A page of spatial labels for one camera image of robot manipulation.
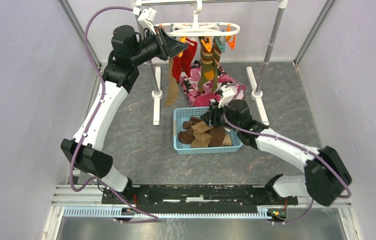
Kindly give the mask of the red sock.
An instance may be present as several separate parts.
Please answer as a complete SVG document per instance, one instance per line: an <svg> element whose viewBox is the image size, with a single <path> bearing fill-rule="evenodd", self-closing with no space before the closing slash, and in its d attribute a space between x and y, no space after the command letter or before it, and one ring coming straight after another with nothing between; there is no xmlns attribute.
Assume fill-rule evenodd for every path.
<svg viewBox="0 0 376 240"><path fill-rule="evenodd" d="M187 38L188 48L183 51L181 56L181 69L187 77L191 76L191 63L196 55L198 42L194 38Z"/></svg>
<svg viewBox="0 0 376 240"><path fill-rule="evenodd" d="M174 57L172 59L172 67L171 67L171 74L172 77L175 79L177 83L180 82L180 77L182 74L182 59L181 57Z"/></svg>

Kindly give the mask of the white round clip hanger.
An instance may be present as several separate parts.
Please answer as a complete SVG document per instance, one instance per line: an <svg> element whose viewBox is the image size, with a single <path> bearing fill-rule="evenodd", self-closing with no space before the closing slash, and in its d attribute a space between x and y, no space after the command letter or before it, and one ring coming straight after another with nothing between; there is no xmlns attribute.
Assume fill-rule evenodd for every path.
<svg viewBox="0 0 376 240"><path fill-rule="evenodd" d="M223 49L225 43L228 43L231 49L236 43L236 35L240 32L241 27L230 22L200 22L199 14L203 8L203 2L197 0L195 10L193 11L193 20L191 22L170 22L160 23L157 27L169 28L168 34L176 37L178 40L188 37L199 37L200 45L205 47L207 52L213 51L214 38L218 40L223 37L223 43L220 45Z"/></svg>

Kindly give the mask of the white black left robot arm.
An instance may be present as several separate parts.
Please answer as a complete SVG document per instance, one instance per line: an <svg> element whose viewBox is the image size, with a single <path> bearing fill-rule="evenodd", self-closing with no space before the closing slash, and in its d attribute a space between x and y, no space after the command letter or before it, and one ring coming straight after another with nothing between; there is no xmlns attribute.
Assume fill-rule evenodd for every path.
<svg viewBox="0 0 376 240"><path fill-rule="evenodd" d="M139 36L129 25L113 31L112 51L101 74L103 82L96 102L73 138L63 139L60 145L73 167L114 189L113 196L121 204L132 200L132 182L113 166L113 157L102 152L110 124L139 77L140 65L153 58L172 59L188 48L187 43L169 36L160 26L146 30L142 39Z"/></svg>

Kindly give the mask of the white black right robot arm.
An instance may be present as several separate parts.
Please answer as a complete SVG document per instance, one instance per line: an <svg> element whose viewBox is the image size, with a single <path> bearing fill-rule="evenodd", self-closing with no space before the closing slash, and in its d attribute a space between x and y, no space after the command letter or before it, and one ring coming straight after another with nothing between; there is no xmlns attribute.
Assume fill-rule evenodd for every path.
<svg viewBox="0 0 376 240"><path fill-rule="evenodd" d="M278 204L285 197L310 197L328 207L338 198L352 196L352 177L333 147L320 149L277 133L252 117L245 100L232 100L223 106L212 102L200 118L212 127L235 131L244 145L272 154L301 171L301 175L281 175L269 181L270 187L264 191L269 203Z"/></svg>

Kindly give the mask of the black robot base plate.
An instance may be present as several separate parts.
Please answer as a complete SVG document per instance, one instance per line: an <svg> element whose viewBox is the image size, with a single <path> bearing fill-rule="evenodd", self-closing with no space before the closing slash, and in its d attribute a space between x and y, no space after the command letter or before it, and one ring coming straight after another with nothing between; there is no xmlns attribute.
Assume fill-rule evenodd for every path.
<svg viewBox="0 0 376 240"><path fill-rule="evenodd" d="M297 197L281 197L264 185L134 185L124 199L149 214L246 214L259 206L298 204Z"/></svg>

